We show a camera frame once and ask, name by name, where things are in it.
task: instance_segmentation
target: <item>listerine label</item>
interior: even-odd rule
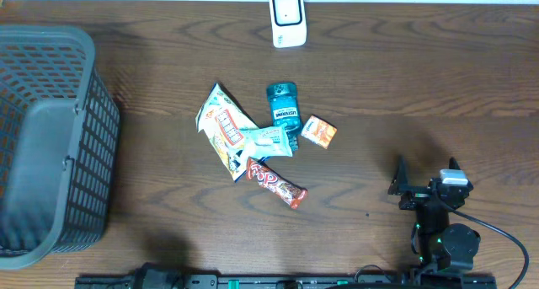
[[[282,118],[290,117],[290,116],[298,116],[297,115],[297,108],[295,108],[295,107],[280,108],[280,109],[275,109],[273,111],[274,120],[280,120]]]

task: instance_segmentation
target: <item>wooden table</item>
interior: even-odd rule
[[[307,5],[308,40],[276,50],[267,3],[8,1],[0,22],[69,24],[95,41],[97,68],[123,103],[103,240],[53,254],[1,287],[70,288],[80,274],[151,261],[223,274],[353,273],[417,264],[414,213],[387,187],[402,154],[426,184],[455,156],[475,184],[462,210],[513,233],[539,282],[539,13],[535,7]],[[259,126],[265,87],[293,81],[302,118],[339,131],[329,150],[301,139],[269,166],[309,189],[298,211],[254,182],[234,184],[195,114],[221,81]],[[522,254],[478,230],[474,272],[506,288]]]

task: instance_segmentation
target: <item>black cable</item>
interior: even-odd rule
[[[419,254],[418,249],[415,247],[415,237],[418,235],[418,223],[414,224],[414,227],[412,228],[412,252],[414,254]]]
[[[530,265],[530,255],[528,255],[528,251],[526,250],[526,247],[524,247],[524,245],[518,240],[516,239],[514,236],[512,236],[511,234],[507,233],[506,231],[498,228],[498,227],[495,227],[487,222],[483,222],[482,220],[480,219],[477,219],[475,217],[471,217],[465,213],[462,213],[462,212],[459,212],[453,208],[451,208],[449,205],[447,205],[441,198],[440,196],[438,195],[438,191],[437,190],[433,190],[433,195],[435,197],[435,200],[437,200],[440,205],[442,207],[444,207],[444,209],[446,209],[447,211],[449,212],[452,212],[452,213],[455,213],[457,214],[459,217],[464,217],[466,218],[468,221],[472,221],[472,222],[476,222],[478,223],[479,225],[483,226],[483,227],[487,227],[488,229],[498,233],[498,234],[501,234],[502,236],[508,238],[511,242],[515,243],[517,246],[519,246],[520,250],[522,250],[522,254],[524,255],[524,265],[522,266],[522,271],[520,272],[519,276],[516,278],[515,282],[513,283],[513,285],[510,286],[510,289],[514,289],[516,288],[520,282],[524,279],[524,276],[526,275],[526,272],[528,271],[528,266]]]
[[[390,282],[393,282],[393,280],[386,274],[386,271],[384,271],[384,269],[378,267],[377,265],[364,265],[363,267],[361,267],[357,272],[355,272],[355,276],[354,276],[354,282],[357,282],[357,279],[358,277],[360,277],[361,275],[361,272],[365,269],[365,268],[369,268],[369,267],[373,267],[373,268],[377,268],[378,270],[380,270],[384,276],[390,281]]]

